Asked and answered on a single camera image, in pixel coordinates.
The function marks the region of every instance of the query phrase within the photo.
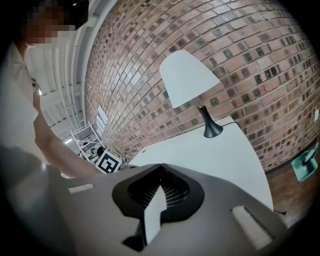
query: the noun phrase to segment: person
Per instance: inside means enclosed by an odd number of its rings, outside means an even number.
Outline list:
[[[88,20],[89,0],[39,0],[32,10],[0,69],[0,144],[19,147],[68,177],[99,174],[52,132],[41,111],[39,86],[24,62],[29,47],[47,46],[59,32],[81,27]]]

